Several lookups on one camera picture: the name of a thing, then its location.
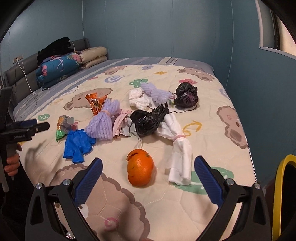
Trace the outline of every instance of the window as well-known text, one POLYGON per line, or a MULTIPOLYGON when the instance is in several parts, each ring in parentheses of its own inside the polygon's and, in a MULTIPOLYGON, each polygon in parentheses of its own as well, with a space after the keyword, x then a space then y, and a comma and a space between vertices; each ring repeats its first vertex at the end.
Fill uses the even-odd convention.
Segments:
POLYGON ((261 0, 255 2, 260 27, 259 47, 296 59, 296 43, 283 22, 261 0))

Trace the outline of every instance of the black plastic bag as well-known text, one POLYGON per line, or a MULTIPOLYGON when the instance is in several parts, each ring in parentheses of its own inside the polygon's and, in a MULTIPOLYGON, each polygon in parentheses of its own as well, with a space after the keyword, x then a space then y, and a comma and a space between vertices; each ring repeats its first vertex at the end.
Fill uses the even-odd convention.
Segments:
POLYGON ((162 104, 159 105, 151 112, 135 110, 131 114, 131 121, 135 123, 138 136, 144 137, 155 132, 160 122, 163 121, 164 116, 169 112, 170 111, 168 109, 167 103, 165 103, 165 106, 163 106, 162 104))
POLYGON ((177 98, 174 104, 181 108, 190 108, 196 105, 198 101, 197 88, 187 82, 181 83, 176 89, 177 98))

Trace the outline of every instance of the mandarin orange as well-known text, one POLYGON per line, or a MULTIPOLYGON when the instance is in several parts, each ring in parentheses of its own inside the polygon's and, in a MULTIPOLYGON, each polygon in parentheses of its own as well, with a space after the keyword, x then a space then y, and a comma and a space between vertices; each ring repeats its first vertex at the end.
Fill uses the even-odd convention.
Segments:
POLYGON ((154 168, 152 157, 142 149, 135 149, 128 154, 126 160, 128 180, 131 185, 136 187, 147 185, 154 168))

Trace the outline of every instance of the screw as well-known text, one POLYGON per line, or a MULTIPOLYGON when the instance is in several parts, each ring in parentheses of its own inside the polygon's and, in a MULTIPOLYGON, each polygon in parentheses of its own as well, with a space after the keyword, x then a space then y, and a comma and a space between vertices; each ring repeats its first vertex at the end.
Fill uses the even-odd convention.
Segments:
POLYGON ((226 179, 226 183, 230 186, 234 184, 234 181, 231 178, 226 179))
POLYGON ((70 240, 75 239, 74 235, 71 232, 67 232, 66 237, 67 237, 67 239, 70 239, 70 240))
POLYGON ((70 185, 70 183, 71 183, 71 180, 70 180, 70 179, 66 179, 66 180, 63 181, 63 184, 64 184, 65 186, 70 185))
POLYGON ((37 188, 37 189, 42 188, 42 186, 43 186, 42 183, 37 183, 37 184, 36 184, 36 188, 37 188))
POLYGON ((260 188, 261 188, 261 186, 260 186, 259 183, 255 183, 255 184, 254 184, 254 187, 255 187, 256 189, 260 189, 260 188))

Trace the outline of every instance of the gray upholstered headboard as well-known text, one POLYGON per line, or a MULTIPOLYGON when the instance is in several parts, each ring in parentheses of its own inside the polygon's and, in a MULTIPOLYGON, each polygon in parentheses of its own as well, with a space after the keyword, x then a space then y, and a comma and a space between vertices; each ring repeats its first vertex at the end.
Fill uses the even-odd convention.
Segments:
MULTIPOLYGON (((71 48, 77 51, 81 51, 89 48, 88 39, 80 39, 76 41, 70 41, 71 48)), ((25 69, 25 73, 27 76, 28 83, 31 87, 31 90, 34 92, 39 89, 39 86, 36 81, 35 71, 38 68, 37 65, 37 53, 31 55, 30 57, 24 59, 23 61, 19 61, 20 66, 25 69)), ((13 67, 3 73, 4 84, 5 86, 12 86, 12 97, 11 97, 11 105, 10 111, 16 107, 16 105, 22 101, 25 97, 31 94, 28 84, 25 79, 25 75, 20 69, 19 65, 16 63, 13 67)))

